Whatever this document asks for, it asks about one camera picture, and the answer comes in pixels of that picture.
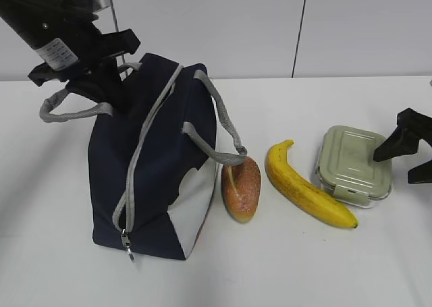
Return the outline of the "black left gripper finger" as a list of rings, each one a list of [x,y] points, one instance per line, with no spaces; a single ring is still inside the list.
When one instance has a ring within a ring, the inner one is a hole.
[[[66,90],[96,103],[108,103],[120,113],[128,111],[128,96],[117,68],[117,61],[103,61],[71,79]]]

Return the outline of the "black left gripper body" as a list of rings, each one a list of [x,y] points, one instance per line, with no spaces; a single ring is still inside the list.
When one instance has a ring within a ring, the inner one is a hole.
[[[34,67],[28,78],[37,86],[50,80],[74,80],[105,61],[134,54],[139,46],[140,40],[131,29],[102,34],[93,28],[56,37],[35,50],[43,63]]]

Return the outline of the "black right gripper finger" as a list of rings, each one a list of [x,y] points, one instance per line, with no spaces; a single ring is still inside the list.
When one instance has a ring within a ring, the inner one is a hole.
[[[431,118],[411,108],[397,114],[396,128],[373,153],[375,162],[416,154],[419,142],[431,146]]]
[[[432,161],[428,161],[412,168],[408,172],[409,184],[431,184],[432,183]]]

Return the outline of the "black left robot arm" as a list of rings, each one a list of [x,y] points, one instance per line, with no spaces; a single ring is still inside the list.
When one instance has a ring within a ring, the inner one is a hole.
[[[66,89],[124,113],[130,102],[117,58],[140,41],[130,29],[103,34],[94,24],[113,0],[1,0],[1,19],[43,60],[28,74],[37,86],[58,80]]]

